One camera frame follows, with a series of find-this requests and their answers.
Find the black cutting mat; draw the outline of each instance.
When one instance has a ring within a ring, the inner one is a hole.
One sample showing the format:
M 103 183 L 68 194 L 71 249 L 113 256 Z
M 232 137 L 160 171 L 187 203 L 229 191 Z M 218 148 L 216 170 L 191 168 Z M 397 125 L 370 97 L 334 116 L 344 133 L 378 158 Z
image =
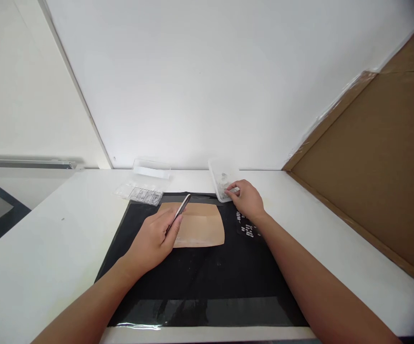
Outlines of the black cutting mat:
M 162 203 L 181 202 L 186 195 L 166 193 Z M 220 203 L 214 194 L 195 193 L 191 202 L 218 206 L 224 225 L 224 245 L 173 249 L 159 266 L 144 275 L 129 291 L 109 325 L 205 326 L 214 323 L 215 326 L 245 326 L 250 325 L 250 316 L 246 313 L 253 314 L 252 318 L 261 313 L 261 319 L 267 320 L 255 325 L 307 326 L 267 246 L 237 233 L 234 204 Z M 127 252 L 145 218 L 155 214 L 158 208 L 137 203 L 129 205 L 96 280 Z M 269 303 L 287 316 L 274 312 L 265 317 L 272 309 L 268 307 Z M 228 313 L 225 312 L 227 309 L 237 316 L 231 319 L 214 315 L 213 319 L 205 321 L 208 307 L 210 312 L 222 309 L 216 314 Z

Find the finger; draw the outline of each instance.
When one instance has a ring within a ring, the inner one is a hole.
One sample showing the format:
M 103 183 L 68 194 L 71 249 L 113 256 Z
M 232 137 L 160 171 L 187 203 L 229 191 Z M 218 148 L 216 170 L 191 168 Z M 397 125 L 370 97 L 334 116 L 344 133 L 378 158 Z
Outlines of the finger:
M 177 210 L 177 207 L 171 208 L 168 212 L 164 213 L 162 216 L 157 218 L 155 223 L 157 223 L 158 226 L 161 226 L 165 231 L 175 218 L 175 213 L 177 212 Z
M 183 220 L 183 215 L 178 215 L 172 226 L 169 229 L 169 232 L 165 236 L 165 239 L 162 243 L 163 246 L 173 248 L 175 240 L 177 239 L 178 232 L 180 231 L 181 221 Z
M 226 190 L 231 190 L 231 189 L 233 189 L 233 188 L 235 188 L 235 187 L 238 187 L 239 189 L 240 188 L 242 188 L 243 186 L 245 185 L 245 180 L 241 180 L 241 181 L 236 181 L 236 182 L 233 182 L 231 185 L 229 185 L 228 187 L 227 187 L 227 189 Z
M 237 195 L 230 192 L 229 190 L 226 190 L 224 192 L 226 193 L 226 195 L 228 195 L 232 199 L 233 202 L 235 202 L 238 199 Z
M 173 213 L 173 216 L 175 216 L 175 211 L 176 211 L 175 209 L 176 209 L 175 207 L 170 207 L 170 208 L 162 210 L 161 212 L 155 213 L 153 215 L 154 216 L 154 221 L 156 221 L 157 219 L 165 216 L 167 213 Z

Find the right hand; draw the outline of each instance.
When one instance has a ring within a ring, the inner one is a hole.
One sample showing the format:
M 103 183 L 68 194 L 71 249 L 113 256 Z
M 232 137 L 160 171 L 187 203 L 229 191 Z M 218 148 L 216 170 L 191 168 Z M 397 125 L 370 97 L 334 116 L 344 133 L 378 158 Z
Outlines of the right hand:
M 231 192 L 230 190 L 235 187 L 238 187 L 240 190 L 235 193 Z M 232 199 L 239 212 L 251 221 L 266 215 L 263 199 L 249 181 L 245 179 L 236 181 L 227 187 L 225 193 Z

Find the white backdrop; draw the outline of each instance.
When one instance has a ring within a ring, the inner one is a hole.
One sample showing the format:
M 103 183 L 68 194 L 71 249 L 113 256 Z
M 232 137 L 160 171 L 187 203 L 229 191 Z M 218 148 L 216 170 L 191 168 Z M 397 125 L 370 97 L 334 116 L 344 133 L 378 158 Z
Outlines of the white backdrop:
M 114 167 L 283 167 L 366 69 L 414 31 L 413 0 L 48 0 Z

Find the clear plastic box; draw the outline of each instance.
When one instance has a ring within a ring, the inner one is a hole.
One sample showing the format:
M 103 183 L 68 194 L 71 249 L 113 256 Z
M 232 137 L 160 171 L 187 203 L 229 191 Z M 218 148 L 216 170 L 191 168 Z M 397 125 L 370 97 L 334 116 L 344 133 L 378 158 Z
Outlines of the clear plastic box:
M 157 206 L 169 183 L 170 165 L 135 159 L 129 179 L 114 194 L 127 200 Z
M 224 193 L 227 187 L 238 180 L 239 169 L 236 165 L 223 158 L 211 158 L 208 160 L 208 169 L 213 179 L 215 186 L 216 197 L 221 203 L 232 201 L 232 199 Z M 231 191 L 238 191 L 238 188 L 233 188 Z

